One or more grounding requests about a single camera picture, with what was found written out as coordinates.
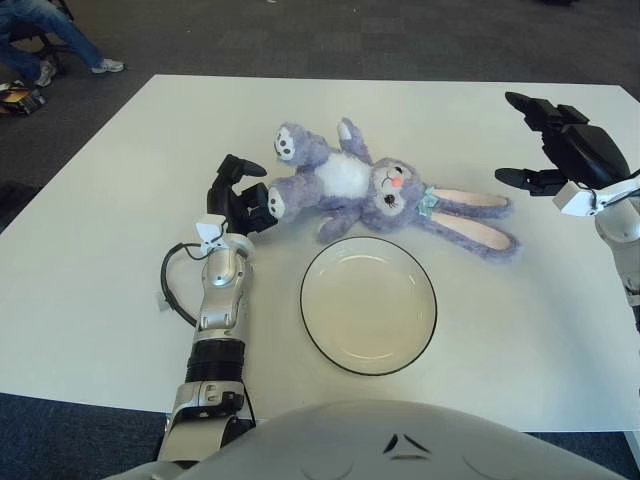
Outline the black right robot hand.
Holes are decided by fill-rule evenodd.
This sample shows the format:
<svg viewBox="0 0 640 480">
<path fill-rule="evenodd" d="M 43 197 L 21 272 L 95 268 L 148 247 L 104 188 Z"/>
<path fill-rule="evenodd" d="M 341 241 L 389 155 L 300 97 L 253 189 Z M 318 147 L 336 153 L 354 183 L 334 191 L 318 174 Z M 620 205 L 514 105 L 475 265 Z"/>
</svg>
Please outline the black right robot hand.
<svg viewBox="0 0 640 480">
<path fill-rule="evenodd" d="M 532 196 L 554 196 L 569 181 L 601 190 L 635 175 L 610 135 L 575 107 L 516 92 L 505 98 L 524 115 L 529 129 L 541 134 L 542 151 L 554 167 L 499 168 L 494 176 L 500 182 Z"/>
</svg>

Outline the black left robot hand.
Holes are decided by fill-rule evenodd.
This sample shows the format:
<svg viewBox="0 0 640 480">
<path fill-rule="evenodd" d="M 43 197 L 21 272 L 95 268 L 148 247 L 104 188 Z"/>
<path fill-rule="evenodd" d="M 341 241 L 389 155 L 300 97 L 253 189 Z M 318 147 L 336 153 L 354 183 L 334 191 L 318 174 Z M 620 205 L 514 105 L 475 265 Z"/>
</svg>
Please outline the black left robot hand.
<svg viewBox="0 0 640 480">
<path fill-rule="evenodd" d="M 207 213 L 222 215 L 226 231 L 247 236 L 275 226 L 278 220 L 268 206 L 268 189 L 263 182 L 236 194 L 233 186 L 244 176 L 265 177 L 267 171 L 246 159 L 227 154 L 217 169 L 217 176 L 207 193 Z"/>
</svg>

